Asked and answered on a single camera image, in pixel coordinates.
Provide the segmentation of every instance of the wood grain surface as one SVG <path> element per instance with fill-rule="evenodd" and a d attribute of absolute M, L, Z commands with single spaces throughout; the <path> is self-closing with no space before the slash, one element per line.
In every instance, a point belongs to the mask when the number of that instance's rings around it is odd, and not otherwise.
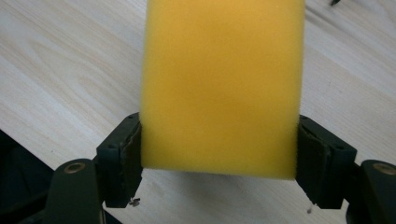
<path fill-rule="evenodd" d="M 139 110 L 144 0 L 0 1 L 0 129 L 51 168 Z M 396 2 L 307 0 L 301 113 L 396 163 Z M 345 223 L 295 181 L 145 170 L 123 223 Z"/>

